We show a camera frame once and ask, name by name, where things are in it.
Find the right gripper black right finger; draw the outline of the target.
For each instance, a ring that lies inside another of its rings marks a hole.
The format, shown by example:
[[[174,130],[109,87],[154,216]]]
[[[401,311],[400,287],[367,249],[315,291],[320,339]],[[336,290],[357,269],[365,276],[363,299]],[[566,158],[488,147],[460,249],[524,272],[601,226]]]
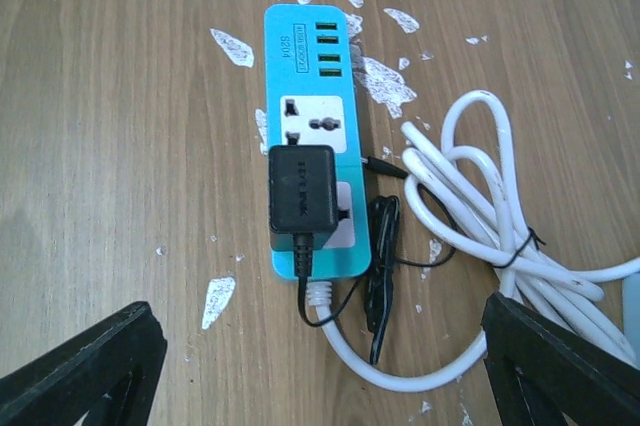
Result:
[[[639,370],[499,292],[482,317],[504,425],[637,425]]]

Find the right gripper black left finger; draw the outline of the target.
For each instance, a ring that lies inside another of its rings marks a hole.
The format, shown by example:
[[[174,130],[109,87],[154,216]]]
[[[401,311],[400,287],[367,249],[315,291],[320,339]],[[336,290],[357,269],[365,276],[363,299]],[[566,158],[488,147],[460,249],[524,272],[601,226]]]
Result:
[[[136,301],[1,379],[3,425],[145,425],[166,356]]]

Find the teal power strip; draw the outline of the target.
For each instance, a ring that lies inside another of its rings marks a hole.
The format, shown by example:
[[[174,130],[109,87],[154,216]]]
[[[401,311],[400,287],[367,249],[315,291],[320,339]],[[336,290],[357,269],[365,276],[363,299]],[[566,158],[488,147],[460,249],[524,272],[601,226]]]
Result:
[[[351,39],[362,19],[330,5],[276,4],[264,15],[266,145],[330,146],[336,231],[314,254],[311,277],[361,275],[371,253]]]

